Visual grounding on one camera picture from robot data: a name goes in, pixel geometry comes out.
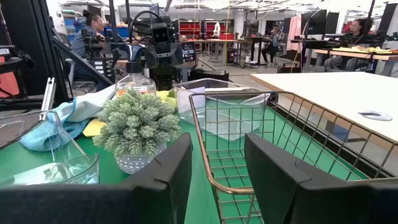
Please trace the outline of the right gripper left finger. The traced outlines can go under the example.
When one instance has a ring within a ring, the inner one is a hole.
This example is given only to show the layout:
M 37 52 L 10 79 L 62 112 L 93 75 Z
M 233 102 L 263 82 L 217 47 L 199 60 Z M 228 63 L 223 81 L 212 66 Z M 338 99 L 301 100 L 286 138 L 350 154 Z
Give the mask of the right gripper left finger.
M 183 223 L 192 177 L 183 133 L 119 184 L 55 184 L 1 190 L 1 223 Z

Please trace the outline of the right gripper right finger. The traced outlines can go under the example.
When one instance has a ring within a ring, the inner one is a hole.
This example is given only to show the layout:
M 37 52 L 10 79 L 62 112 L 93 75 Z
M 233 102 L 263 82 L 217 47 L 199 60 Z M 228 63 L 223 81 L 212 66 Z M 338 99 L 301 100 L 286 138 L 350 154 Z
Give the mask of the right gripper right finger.
M 266 223 L 397 223 L 396 178 L 341 180 L 253 133 L 244 152 Z

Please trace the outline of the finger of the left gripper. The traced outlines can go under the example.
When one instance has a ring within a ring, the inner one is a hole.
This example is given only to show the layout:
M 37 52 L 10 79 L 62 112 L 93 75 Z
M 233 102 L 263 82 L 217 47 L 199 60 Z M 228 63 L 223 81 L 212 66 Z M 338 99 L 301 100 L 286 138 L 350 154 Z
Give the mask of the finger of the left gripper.
M 179 42 L 170 44 L 170 61 L 172 65 L 181 65 L 183 63 L 183 48 Z
M 117 51 L 128 63 L 145 61 L 144 46 L 141 44 L 112 43 L 111 50 Z

